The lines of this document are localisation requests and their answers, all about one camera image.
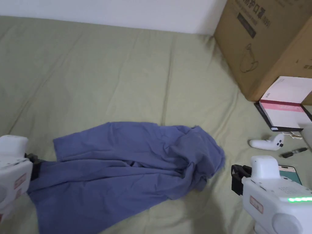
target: cardboard box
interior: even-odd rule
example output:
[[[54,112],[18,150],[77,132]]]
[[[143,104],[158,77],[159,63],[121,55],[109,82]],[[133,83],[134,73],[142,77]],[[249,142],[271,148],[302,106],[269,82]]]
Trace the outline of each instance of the cardboard box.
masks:
[[[312,0],[228,0],[214,36],[249,101],[279,76],[312,78]]]

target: pen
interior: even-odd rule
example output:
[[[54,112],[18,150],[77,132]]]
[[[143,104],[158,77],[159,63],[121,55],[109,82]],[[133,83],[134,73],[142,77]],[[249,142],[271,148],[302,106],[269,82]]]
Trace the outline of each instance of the pen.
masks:
[[[297,153],[300,153],[300,152],[303,152],[303,151],[306,151],[308,148],[304,147],[304,148],[299,148],[299,149],[295,149],[291,152],[286,152],[286,153],[283,153],[281,154],[281,156],[283,158],[289,158],[291,156],[293,156],[294,154],[297,154]]]

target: smartphone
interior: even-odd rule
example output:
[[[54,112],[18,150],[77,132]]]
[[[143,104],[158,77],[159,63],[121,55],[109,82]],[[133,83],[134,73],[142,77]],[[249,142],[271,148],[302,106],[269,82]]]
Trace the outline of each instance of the smartphone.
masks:
[[[296,169],[294,167],[290,167],[290,166],[282,166],[282,165],[278,165],[279,169],[280,169],[280,175],[281,176],[285,176],[295,182],[297,182],[298,184],[301,184],[301,181],[299,179],[299,176],[296,172]]]

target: white wall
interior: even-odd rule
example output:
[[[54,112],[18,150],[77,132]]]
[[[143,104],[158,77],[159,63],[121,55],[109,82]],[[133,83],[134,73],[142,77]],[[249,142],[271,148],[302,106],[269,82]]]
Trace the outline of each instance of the white wall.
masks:
[[[226,0],[0,0],[0,15],[213,34]]]

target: crumpled fabric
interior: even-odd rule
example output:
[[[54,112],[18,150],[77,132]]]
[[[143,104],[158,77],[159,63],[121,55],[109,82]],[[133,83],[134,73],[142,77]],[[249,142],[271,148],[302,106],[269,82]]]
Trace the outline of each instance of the crumpled fabric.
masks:
[[[199,126],[106,123],[54,139],[28,194],[41,234],[96,234],[159,204],[202,190],[225,162]]]

